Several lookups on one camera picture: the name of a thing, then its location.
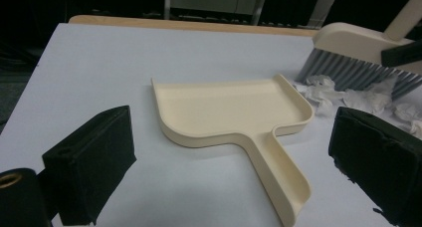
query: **brush bristles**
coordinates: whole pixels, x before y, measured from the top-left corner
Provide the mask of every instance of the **brush bristles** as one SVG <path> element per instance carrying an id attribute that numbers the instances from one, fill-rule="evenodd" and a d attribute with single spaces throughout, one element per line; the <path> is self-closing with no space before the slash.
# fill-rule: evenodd
<path id="1" fill-rule="evenodd" d="M 319 49 L 313 49 L 296 81 L 305 84 L 310 76 L 325 75 L 335 82 L 337 91 L 347 89 L 361 91 L 392 74 L 398 77 L 391 95 L 394 100 L 422 85 L 420 75 Z"/>

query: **crumpled paper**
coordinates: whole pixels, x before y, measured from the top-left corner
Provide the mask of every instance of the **crumpled paper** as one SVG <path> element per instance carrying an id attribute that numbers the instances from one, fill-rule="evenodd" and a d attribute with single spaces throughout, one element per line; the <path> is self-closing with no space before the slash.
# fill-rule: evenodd
<path id="1" fill-rule="evenodd" d="M 391 93 L 396 81 L 397 76 L 392 75 L 380 83 L 372 84 L 365 91 L 338 92 L 329 76 L 318 75 L 308 77 L 307 86 L 295 86 L 307 100 L 317 103 L 316 115 L 333 116 L 333 102 L 341 100 L 349 108 L 381 114 L 391 105 Z"/>
<path id="2" fill-rule="evenodd" d="M 416 106 L 400 104 L 394 108 L 394 114 L 410 125 L 409 133 L 422 139 L 422 116 Z"/>
<path id="3" fill-rule="evenodd" d="M 384 81 L 372 84 L 364 91 L 346 90 L 344 104 L 356 110 L 370 114 L 381 114 L 392 103 L 391 94 L 397 81 L 397 75 L 391 75 Z"/>
<path id="4" fill-rule="evenodd" d="M 316 115 L 333 116 L 333 101 L 341 100 L 343 92 L 334 89 L 335 82 L 329 76 L 311 76 L 307 78 L 308 86 L 296 85 L 296 89 L 307 100 L 317 103 Z"/>

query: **table surface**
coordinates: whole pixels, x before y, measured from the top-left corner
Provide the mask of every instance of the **table surface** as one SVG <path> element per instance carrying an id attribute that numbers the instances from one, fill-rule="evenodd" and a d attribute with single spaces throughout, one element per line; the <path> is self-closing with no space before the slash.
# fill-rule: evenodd
<path id="1" fill-rule="evenodd" d="M 57 27 L 0 136 L 0 170 L 40 172 L 41 155 L 73 130 L 129 105 L 137 162 L 98 226 L 281 226 L 241 147 L 186 148 L 164 136 L 151 79 L 187 84 L 282 74 L 292 81 L 313 48 L 311 37 L 99 26 L 90 19 Z M 420 91 L 400 102 L 420 107 Z M 383 117 L 394 122 L 389 111 Z M 303 131 L 278 137 L 313 192 L 296 226 L 391 226 L 328 156 L 332 124 L 333 117 L 316 116 Z M 58 216 L 53 224 L 62 226 Z"/>

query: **cream dustpan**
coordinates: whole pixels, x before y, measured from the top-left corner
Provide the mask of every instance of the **cream dustpan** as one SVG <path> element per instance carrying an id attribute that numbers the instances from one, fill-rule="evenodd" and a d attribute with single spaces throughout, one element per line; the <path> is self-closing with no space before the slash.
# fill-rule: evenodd
<path id="1" fill-rule="evenodd" d="M 314 112 L 283 76 L 250 82 L 152 84 L 168 138 L 188 147 L 224 143 L 243 147 L 284 226 L 295 224 L 311 189 L 276 135 L 302 130 Z"/>

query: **brush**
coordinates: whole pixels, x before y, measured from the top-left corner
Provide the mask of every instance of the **brush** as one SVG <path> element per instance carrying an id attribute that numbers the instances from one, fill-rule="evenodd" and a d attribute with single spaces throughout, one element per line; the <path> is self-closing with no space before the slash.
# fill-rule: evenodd
<path id="1" fill-rule="evenodd" d="M 326 25 L 313 36 L 314 49 L 296 81 L 326 75 L 337 91 L 359 91 L 395 74 L 391 97 L 396 100 L 422 85 L 421 41 L 405 39 L 421 19 L 422 0 L 409 0 L 383 33 L 346 23 Z"/>

